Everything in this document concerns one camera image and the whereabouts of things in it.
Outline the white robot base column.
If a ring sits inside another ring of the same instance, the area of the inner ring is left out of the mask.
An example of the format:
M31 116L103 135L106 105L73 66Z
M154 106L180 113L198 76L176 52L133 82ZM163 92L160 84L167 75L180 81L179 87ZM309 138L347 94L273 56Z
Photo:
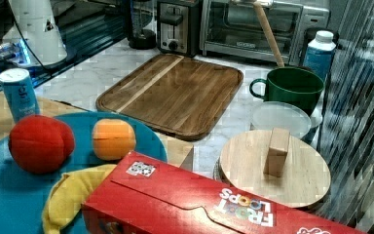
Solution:
M3 41L19 47L22 67L52 65L67 57L50 0L8 0L14 25Z

